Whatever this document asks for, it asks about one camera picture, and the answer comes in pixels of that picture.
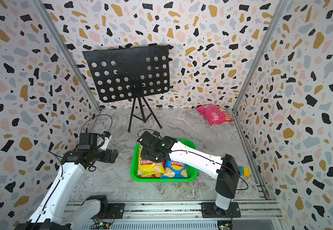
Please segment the blue potato chips bag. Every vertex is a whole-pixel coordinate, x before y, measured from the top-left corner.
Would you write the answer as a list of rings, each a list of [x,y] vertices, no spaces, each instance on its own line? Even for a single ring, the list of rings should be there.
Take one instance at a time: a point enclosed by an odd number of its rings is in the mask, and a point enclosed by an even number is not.
[[[164,164],[165,173],[161,178],[169,179],[183,179],[188,178],[187,166],[184,163],[176,161],[166,161]]]

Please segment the blue yellow block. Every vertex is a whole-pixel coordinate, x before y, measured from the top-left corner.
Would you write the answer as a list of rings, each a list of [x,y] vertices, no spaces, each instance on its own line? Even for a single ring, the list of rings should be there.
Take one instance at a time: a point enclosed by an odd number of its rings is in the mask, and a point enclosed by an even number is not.
[[[239,166],[240,175],[249,178],[250,177],[250,169],[248,167]]]

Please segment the green plastic basket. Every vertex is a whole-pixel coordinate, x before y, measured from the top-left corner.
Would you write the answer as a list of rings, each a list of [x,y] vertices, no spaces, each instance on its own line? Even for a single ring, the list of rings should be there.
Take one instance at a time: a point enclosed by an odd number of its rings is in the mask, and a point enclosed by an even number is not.
[[[137,170],[138,170],[138,160],[139,160],[139,144],[135,146],[134,153],[133,153],[133,159],[132,159],[132,164],[131,164],[131,177],[136,181],[136,182],[150,182],[150,183],[156,183],[156,182],[190,182],[193,181],[197,175],[198,175],[198,170],[187,165],[187,173],[188,176],[187,178],[183,179],[157,179],[157,178],[141,178],[140,176],[137,175]]]

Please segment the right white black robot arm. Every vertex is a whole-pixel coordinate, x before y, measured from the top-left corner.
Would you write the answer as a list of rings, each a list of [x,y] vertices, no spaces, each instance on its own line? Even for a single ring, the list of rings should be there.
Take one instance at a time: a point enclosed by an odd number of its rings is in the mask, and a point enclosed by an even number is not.
[[[209,155],[190,148],[175,138],[165,136],[161,139],[148,131],[144,131],[137,142],[142,146],[141,157],[145,160],[154,163],[160,163],[162,160],[184,163],[215,179],[216,209],[229,209],[241,179],[239,167],[233,156]]]

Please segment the right green circuit board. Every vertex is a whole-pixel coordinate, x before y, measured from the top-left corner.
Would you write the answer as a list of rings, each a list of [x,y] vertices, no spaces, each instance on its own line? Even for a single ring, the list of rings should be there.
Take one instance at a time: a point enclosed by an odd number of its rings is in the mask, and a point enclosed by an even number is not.
[[[233,222],[231,220],[228,221],[218,221],[217,222],[218,230],[232,230]]]

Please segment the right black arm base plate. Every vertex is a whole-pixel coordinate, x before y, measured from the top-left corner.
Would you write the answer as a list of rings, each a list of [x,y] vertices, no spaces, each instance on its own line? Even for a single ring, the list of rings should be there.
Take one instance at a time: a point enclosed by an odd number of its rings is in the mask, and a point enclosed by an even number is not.
[[[218,208],[214,202],[202,202],[203,218],[240,218],[241,212],[238,203],[231,202],[227,210]]]

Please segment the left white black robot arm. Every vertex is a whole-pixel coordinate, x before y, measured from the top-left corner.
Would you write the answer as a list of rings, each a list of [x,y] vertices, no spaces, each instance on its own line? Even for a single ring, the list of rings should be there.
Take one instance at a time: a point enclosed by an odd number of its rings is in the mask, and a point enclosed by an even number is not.
[[[111,141],[108,131],[102,134],[81,133],[79,144],[64,154],[60,170],[43,201],[26,223],[17,230],[79,230],[91,219],[107,217],[110,213],[107,197],[93,195],[67,217],[64,211],[72,191],[87,169],[95,162],[114,163],[118,152],[108,149]]]

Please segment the aluminium mounting rail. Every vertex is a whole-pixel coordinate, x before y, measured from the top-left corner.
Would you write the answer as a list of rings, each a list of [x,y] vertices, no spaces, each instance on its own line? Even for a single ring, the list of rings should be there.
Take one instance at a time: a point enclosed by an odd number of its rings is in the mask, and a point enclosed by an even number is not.
[[[240,208],[240,218],[203,218],[202,202],[213,201],[115,201],[110,203],[125,203],[123,219],[98,220],[108,222],[110,230],[218,230],[217,222],[228,220],[233,222],[233,230],[286,229],[273,200],[234,201]],[[82,229],[95,230],[93,220]]]

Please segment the yellow potato chips bag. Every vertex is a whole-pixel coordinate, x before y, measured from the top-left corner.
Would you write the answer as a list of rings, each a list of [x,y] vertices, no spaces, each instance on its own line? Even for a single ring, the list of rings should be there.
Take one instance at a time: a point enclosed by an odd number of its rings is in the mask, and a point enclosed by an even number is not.
[[[141,157],[142,146],[138,147],[138,169],[137,176],[144,178],[161,178],[165,173],[163,163],[154,163]]]

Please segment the pink potato chips bag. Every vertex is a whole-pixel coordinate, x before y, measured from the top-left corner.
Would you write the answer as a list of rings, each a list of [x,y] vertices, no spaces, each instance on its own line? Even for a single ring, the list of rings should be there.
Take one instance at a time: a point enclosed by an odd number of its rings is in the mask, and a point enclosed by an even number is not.
[[[233,122],[233,118],[221,107],[217,105],[204,105],[196,107],[196,110],[209,125],[220,125]]]

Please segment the left green circuit board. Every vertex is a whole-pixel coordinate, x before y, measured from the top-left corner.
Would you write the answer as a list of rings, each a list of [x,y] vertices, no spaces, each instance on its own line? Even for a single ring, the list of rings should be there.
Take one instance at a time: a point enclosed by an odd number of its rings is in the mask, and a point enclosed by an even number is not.
[[[93,220],[95,229],[96,230],[109,230],[110,229],[110,224],[108,222],[102,222],[98,219]]]

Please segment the green circuit board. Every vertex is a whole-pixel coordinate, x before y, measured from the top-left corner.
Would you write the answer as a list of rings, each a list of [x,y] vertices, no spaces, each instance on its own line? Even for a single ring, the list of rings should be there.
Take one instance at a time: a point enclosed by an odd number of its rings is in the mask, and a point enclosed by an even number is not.
[[[93,220],[95,229],[96,230],[109,230],[110,229],[110,224],[108,222],[102,222],[98,219]]]
[[[233,222],[231,220],[228,221],[218,221],[217,222],[218,230],[232,230]]]

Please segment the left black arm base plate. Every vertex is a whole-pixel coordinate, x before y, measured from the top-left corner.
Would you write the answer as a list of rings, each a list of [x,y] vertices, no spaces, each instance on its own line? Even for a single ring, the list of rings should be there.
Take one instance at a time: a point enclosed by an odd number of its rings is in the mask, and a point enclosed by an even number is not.
[[[101,205],[100,212],[96,215],[98,219],[123,219],[125,203],[110,203]]]

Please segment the black perforated music stand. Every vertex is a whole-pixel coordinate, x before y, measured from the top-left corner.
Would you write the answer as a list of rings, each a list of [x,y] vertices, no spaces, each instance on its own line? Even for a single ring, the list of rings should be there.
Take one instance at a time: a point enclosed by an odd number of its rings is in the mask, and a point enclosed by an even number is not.
[[[83,52],[100,101],[112,103],[132,100],[141,115],[131,118],[146,122],[156,117],[147,96],[169,92],[169,47],[147,46]]]

